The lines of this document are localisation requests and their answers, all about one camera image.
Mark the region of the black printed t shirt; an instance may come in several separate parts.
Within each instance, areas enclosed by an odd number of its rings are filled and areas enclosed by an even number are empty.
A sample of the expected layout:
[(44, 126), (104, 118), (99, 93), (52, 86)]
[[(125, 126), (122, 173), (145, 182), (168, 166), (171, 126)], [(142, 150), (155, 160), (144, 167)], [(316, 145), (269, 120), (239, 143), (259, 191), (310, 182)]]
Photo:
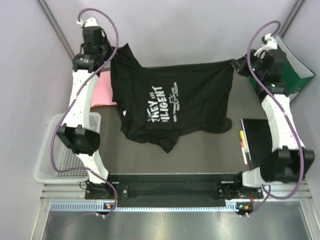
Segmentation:
[(166, 153), (182, 136), (223, 134), (232, 128), (227, 110), (233, 75), (230, 60), (143, 67), (125, 45), (110, 63), (120, 130), (127, 139)]

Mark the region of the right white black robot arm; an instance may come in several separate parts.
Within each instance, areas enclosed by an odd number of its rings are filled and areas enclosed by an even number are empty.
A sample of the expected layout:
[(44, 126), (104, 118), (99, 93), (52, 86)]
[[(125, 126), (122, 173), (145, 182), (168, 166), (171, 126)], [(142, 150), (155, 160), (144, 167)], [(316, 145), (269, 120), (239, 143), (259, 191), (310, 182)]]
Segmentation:
[(255, 92), (266, 119), (241, 120), (242, 155), (250, 168), (236, 174), (232, 183), (218, 185), (223, 199), (246, 198), (254, 193), (272, 197), (273, 185), (293, 184), (291, 192), (275, 196), (275, 199), (290, 198), (299, 190), (315, 160), (315, 152), (305, 147), (293, 120), (290, 94), (282, 80), (288, 62), (282, 45), (281, 38), (266, 34), (259, 49), (250, 48), (243, 58), (233, 63), (239, 75), (255, 82)]

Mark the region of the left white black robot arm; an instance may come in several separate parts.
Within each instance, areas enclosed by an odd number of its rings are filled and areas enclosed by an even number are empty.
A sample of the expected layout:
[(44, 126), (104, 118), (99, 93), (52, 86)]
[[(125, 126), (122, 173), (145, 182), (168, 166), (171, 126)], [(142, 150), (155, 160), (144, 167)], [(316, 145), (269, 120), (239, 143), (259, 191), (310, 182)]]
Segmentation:
[(88, 173), (85, 198), (110, 200), (114, 187), (107, 182), (109, 172), (99, 153), (100, 134), (90, 129), (91, 103), (104, 64), (115, 51), (96, 18), (77, 22), (82, 28), (83, 43), (72, 60), (72, 91), (69, 107), (57, 125), (55, 136), (81, 161)]

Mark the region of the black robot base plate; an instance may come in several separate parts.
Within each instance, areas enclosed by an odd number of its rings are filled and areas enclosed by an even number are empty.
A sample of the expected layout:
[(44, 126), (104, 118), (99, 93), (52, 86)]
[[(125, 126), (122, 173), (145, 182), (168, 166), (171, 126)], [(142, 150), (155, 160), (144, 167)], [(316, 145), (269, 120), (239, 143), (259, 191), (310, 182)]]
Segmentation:
[(244, 187), (236, 173), (111, 174), (86, 182), (85, 199), (114, 200), (124, 208), (223, 207), (226, 200), (261, 200), (260, 188)]

